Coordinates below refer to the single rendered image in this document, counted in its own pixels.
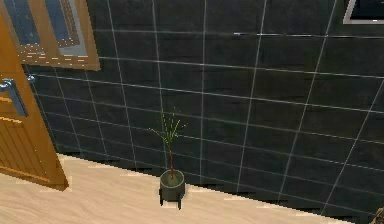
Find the house plant in grey pot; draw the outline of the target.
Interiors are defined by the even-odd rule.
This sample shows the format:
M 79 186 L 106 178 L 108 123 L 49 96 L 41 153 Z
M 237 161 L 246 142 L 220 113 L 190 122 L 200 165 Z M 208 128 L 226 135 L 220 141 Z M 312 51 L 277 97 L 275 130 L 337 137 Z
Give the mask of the house plant in grey pot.
M 162 112 L 161 125 L 162 132 L 150 128 L 150 131 L 161 138 L 169 156 L 169 168 L 160 175 L 159 203 L 163 206 L 164 202 L 174 202 L 177 204 L 177 208 L 181 209 L 186 183 L 184 173 L 174 168 L 173 143 L 179 136 L 178 132 L 185 127 L 185 124 L 182 124 L 174 113 L 166 115 Z

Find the orange wooden room door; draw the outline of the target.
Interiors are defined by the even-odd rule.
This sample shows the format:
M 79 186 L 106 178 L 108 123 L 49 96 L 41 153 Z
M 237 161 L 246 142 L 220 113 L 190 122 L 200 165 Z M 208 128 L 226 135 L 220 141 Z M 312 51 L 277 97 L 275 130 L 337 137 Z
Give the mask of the orange wooden room door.
M 19 116 L 9 93 L 0 92 L 0 173 L 65 190 L 67 178 L 31 89 L 35 78 L 25 73 L 0 15 L 0 84 L 3 78 L 15 80 L 29 116 Z

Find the grey framed dark picture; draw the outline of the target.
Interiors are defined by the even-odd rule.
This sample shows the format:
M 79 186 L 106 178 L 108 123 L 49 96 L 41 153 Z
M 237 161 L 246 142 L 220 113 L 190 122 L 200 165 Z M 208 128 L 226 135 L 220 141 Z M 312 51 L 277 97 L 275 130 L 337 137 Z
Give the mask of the grey framed dark picture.
M 384 0 L 345 0 L 345 25 L 384 25 Z

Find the brown mottled object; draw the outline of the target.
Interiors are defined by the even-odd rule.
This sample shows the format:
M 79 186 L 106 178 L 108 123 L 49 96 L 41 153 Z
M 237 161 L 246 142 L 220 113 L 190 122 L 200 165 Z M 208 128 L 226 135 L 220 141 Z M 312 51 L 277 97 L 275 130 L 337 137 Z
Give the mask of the brown mottled object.
M 377 210 L 370 224 L 384 224 L 384 207 Z

